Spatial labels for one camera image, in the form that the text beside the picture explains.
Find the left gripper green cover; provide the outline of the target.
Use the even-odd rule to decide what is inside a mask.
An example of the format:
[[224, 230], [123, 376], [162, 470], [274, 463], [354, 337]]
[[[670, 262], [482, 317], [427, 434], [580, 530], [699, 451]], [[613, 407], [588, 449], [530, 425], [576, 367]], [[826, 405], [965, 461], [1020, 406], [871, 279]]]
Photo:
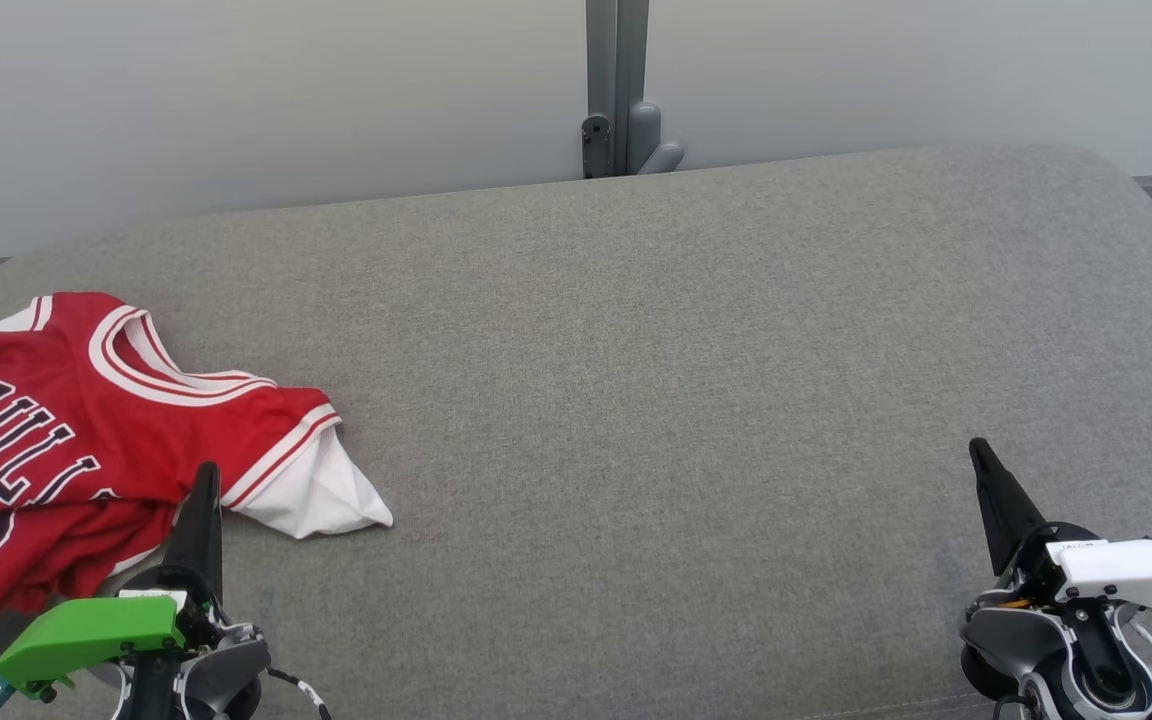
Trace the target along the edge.
[[188, 670], [220, 650], [223, 626], [220, 470], [202, 462], [165, 544], [164, 564], [114, 596], [0, 616], [0, 703], [50, 703], [73, 674], [104, 674], [123, 703], [184, 703]]

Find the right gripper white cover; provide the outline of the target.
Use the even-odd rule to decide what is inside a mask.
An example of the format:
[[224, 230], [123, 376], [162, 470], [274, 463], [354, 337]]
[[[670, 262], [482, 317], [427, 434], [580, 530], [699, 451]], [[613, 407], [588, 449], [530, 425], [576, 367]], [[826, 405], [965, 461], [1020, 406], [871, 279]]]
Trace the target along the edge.
[[1047, 523], [986, 438], [969, 442], [996, 605], [1052, 609], [1073, 600], [1152, 611], [1152, 538], [1111, 541], [1071, 523]]

